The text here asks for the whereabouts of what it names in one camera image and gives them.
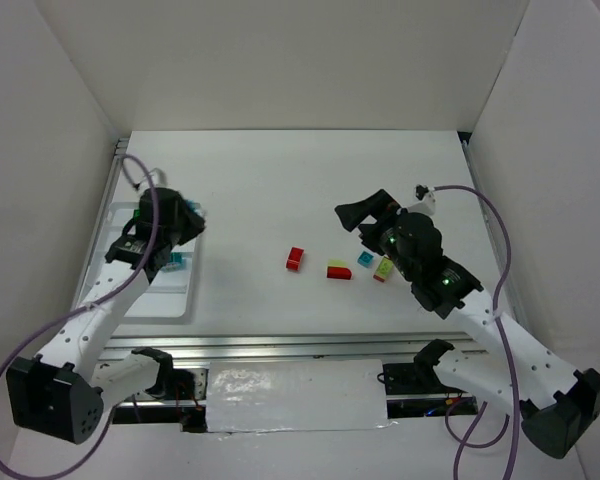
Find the white tray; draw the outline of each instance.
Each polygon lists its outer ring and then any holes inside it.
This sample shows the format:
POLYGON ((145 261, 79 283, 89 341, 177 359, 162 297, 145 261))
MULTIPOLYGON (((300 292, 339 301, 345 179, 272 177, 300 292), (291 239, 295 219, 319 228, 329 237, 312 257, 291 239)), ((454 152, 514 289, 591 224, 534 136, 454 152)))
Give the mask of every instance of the white tray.
MULTIPOLYGON (((104 255, 109 246, 122 234, 122 227, 131 219, 138 207, 135 202, 113 202, 107 218, 103 222, 91 265, 80 291, 80 300, 85 297, 96 281, 104 255)), ((177 246, 174 252, 180 252, 185 268, 174 272, 160 271, 149 286, 147 292, 131 306, 125 315, 124 324, 170 324, 180 325, 188 320, 191 299, 195 290, 196 271, 198 270, 199 242, 197 239, 177 246)))

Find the blue cube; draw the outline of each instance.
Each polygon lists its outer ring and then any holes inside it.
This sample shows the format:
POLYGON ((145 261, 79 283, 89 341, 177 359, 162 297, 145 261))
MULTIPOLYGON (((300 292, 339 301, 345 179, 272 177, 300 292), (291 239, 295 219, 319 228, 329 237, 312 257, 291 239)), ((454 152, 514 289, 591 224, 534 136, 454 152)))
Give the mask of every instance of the blue cube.
POLYGON ((365 268, 369 268, 373 263, 373 255, 369 252, 362 252, 358 257, 358 263, 365 268))

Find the red block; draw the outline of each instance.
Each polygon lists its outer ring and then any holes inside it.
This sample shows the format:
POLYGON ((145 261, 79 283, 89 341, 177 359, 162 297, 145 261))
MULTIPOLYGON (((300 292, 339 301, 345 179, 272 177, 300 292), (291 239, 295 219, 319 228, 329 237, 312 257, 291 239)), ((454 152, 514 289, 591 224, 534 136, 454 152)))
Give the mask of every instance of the red block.
POLYGON ((287 269, 297 272, 300 269, 300 260, 304 250, 302 248, 293 247, 287 258, 287 269))
POLYGON ((327 278, 351 280, 351 270, 344 267, 327 267, 327 278))

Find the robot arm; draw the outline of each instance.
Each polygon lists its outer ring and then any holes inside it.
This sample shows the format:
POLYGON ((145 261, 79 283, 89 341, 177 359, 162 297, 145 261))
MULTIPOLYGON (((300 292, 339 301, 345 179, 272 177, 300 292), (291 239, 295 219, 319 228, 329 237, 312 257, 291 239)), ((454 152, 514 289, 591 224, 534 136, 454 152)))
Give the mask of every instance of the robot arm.
POLYGON ((600 374, 578 371, 553 354, 509 315, 492 311, 492 298, 477 278, 442 253, 442 235, 429 216, 435 199, 416 188, 419 203, 402 208, 387 192, 340 205, 336 214, 362 244, 389 257, 422 307, 467 332, 490 355, 465 356, 435 340, 414 359, 419 380, 477 395, 505 413, 513 411, 511 380, 495 323, 500 317, 513 354, 520 389, 522 430, 547 455, 563 458, 600 413, 600 374), (362 223, 368 216, 373 224, 362 223))
POLYGON ((86 309, 68 321, 33 359, 18 357, 9 367, 7 387, 16 425, 80 444, 95 431, 103 413, 129 396, 146 391, 160 398, 168 388, 173 360, 143 348, 94 371, 98 357, 127 310, 147 290, 172 249, 197 237, 204 219, 168 188, 156 188, 158 235, 143 270, 108 301, 95 301, 125 283, 149 244, 153 202, 145 191, 139 215, 123 228, 87 294, 86 309))

